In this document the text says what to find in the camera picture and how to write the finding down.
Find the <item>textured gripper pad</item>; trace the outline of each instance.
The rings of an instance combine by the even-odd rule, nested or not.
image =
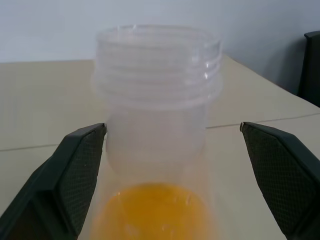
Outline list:
[[[276,137],[243,127],[257,184],[281,231],[291,235],[316,197],[315,183]]]
[[[105,132],[93,131],[82,139],[58,184],[61,204],[77,235],[82,230],[97,184],[104,141],[101,134]]]

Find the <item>table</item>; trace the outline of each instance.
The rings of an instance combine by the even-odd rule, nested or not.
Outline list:
[[[103,103],[90,91],[92,70],[90,60],[0,64],[0,214],[66,134],[104,121]],[[295,134],[320,158],[320,108],[227,56],[221,73],[224,90],[210,106],[205,154],[222,235],[285,240],[257,186],[239,125]],[[87,232],[85,224],[79,239]]]

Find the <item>orange liquid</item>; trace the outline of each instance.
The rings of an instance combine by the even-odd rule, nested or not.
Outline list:
[[[185,188],[141,184],[109,200],[94,222],[91,240],[208,240],[208,212]]]

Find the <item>white wall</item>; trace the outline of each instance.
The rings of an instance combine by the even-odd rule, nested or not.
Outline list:
[[[95,33],[178,24],[220,33],[224,51],[296,92],[303,34],[320,30],[319,0],[1,0],[0,62],[89,59]]]

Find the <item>clear plastic cup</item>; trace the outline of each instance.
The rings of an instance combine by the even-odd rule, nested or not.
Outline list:
[[[106,30],[97,42],[92,82],[108,108],[107,163],[92,240],[209,239],[202,151],[208,104],[222,88],[221,42],[157,25]]]

